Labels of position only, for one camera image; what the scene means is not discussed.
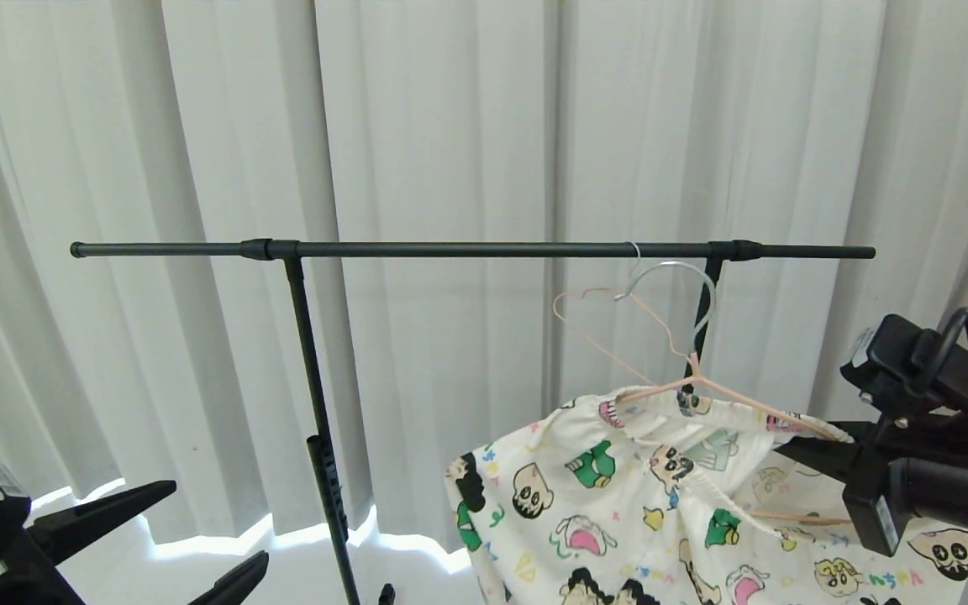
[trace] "white curtain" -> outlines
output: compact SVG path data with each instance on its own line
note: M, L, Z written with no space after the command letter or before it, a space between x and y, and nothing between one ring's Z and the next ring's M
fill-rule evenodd
M857 417L860 327L934 325L968 264L968 3L0 3L0 460L31 492L177 479L160 541L322 521L281 266L68 254L252 237L875 245L728 265L706 349ZM550 316L631 267L308 261L350 521L457 548L450 459L639 381ZM687 348L697 279L639 292ZM564 308L681 374L633 305Z

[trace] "clothes hanger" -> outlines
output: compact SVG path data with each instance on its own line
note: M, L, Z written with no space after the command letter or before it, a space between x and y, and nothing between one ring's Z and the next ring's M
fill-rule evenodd
M641 263L641 249L638 248L637 244L634 244L634 242L629 242L629 244L631 244L634 247L634 249L637 250L637 264L634 264L634 267L630 269L630 275L633 275L634 269L637 269L638 265L640 265ZM684 360L687 360L689 367L691 367L692 369L692 376L688 376L687 378L676 380L674 382L669 382L667 384L662 384L662 386L659 386L659 387L652 387L646 391L641 391L638 393L630 393L629 395L625 395L625 396L619 396L619 398L616 399L615 401L616 405L623 402L632 402L632 401L635 401L635 399L648 397L650 395L654 395L657 393L676 390L677 388L684 387L685 384L695 384L695 386L696 384L700 384L700 386L710 388L710 390L718 391L723 395L727 395L733 398L735 402L743 403L743 405L752 407L753 409L761 411L762 413L768 414L768 416L782 418L782 420L785 420L788 423L803 426L804 428L811 430L811 432L817 433L818 435L821 435L822 437L828 440L831 440L831 441L840 440L836 435L831 434L830 432L827 432L827 430L825 429L819 428L819 426L812 424L807 420L804 420L804 418L799 418L796 416L792 416L790 413L784 413L784 411L776 410L775 408L772 408L772 406L765 405L765 403L757 402L756 399L746 397L741 393L730 390L730 388L723 387L722 384L719 384L710 379L707 379L700 372L700 363L699 363L699 360L697 359L696 351L693 351L688 355L683 355L682 353L677 352L675 349L675 338L673 338L671 329L667 325L667 322L662 320L662 318L660 318L660 315L657 315L655 311L650 309L648 305L645 305L643 300L641 300L640 298L637 298L637 295L634 295L634 287L637 286L637 284L641 281L641 279L644 278L645 275L648 275L648 273L652 271L656 271L656 269L661 267L683 267L683 268L691 269L691 271L696 272L697 275L699 275L700 278L702 278L704 282L704 286L708 290L708 294L709 294L708 310L704 314L702 321L698 322L694 326L694 332L692 332L692 337L696 338L700 330L704 329L704 327L708 325L708 321L710 320L712 315L715 314L715 283L711 280L711 278L709 278L707 273L700 271L700 268L696 267L695 265L683 263L683 261L680 261L680 260L663 260L663 261L660 261L660 263L652 265L652 267L645 269L645 271L641 271L633 280L631 280L629 283L629 286L626 287L625 291L615 294L612 297L612 299L615 300L615 302L618 302L618 300L622 300L623 298L628 297L631 300L634 300L634 303L637 303L638 307L641 307L643 311L648 313L649 316L652 317L653 320L656 321L657 324L659 324L664 329L664 332L667 333L667 347L671 350L673 354L676 354L677 356L683 357ZM579 297L580 299L583 299L589 292L618 292L618 290L615 290L615 288L611 288L611 287L589 287L581 291L580 295L577 297ZM614 360L615 363L618 363L623 368L625 368L626 371L630 371L631 374L634 374L641 380L644 380L646 383L654 384L652 379L649 379L647 376L642 375L641 372L636 371L633 367L630 366L630 364L627 364L626 361L619 359L617 355L615 355L611 351L608 351L607 348L604 348L603 345L600 345L599 342L592 339L592 337L589 336L589 334L585 332L585 330L580 329L580 327L577 327L576 325L570 323L570 321L567 320L565 315L560 313L560 310L558 310L558 302L562 298L565 298L572 293L573 291L561 292L560 295L556 296L552 300L552 313L555 315L555 317L559 318L560 321L568 327L568 329L573 330L573 332L578 333L582 338L584 338L584 340L588 341L588 344L592 345L592 347L595 347L604 355L606 355L607 357L610 357L611 360ZM750 510L749 514L752 514L753 517L761 517L765 519L775 519L775 520L784 520L784 521L797 521L799 523L803 523L807 525L814 525L814 524L815 525L839 525L839 524L853 523L849 519L814 517L814 516L806 516L806 514L773 513L773 512L768 512L768 510Z

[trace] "clothes rack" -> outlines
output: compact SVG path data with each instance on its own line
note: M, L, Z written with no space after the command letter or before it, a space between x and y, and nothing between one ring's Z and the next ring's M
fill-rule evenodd
M319 359L312 332L312 318L304 288L303 258L704 258L704 272L713 283L719 283L725 261L756 260L756 258L872 258L876 249L860 245L763 245L748 240L708 241L701 244L653 244L653 242L304 242L280 239L250 239L225 244L82 244L70 245L70 253L88 256L242 256L252 260L281 260L286 268L289 292L293 300L293 315L297 320L304 371L308 391L312 395L312 410L316 418L316 435L308 437L308 455L318 483L320 504L323 505L327 526L338 562L342 587L349 605L360 605L360 594L350 565L346 541L350 528L339 490L338 467L331 447L331 429L327 417L323 383L320 382ZM697 307L696 322L708 313L708 288L702 288ZM704 347L708 327L694 339L698 356ZM691 368L687 367L687 376ZM380 605L395 602L393 586L381 590Z

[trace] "cartoon print shirt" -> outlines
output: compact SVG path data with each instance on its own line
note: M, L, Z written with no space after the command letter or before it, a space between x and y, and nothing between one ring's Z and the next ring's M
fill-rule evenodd
M738 403L645 387L578 397L454 460L447 493L488 604L915 605L960 600L968 531L914 519L892 558L841 483L773 452L802 432ZM802 417L850 440L833 426Z

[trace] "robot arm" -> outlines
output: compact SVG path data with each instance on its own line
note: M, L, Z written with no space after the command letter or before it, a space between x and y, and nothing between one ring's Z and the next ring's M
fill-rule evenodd
M861 544L894 555L914 517L968 528L968 309L942 332L887 315L840 368L880 420L836 422L855 444L795 438L777 451L845 483ZM949 410L949 414L934 410Z

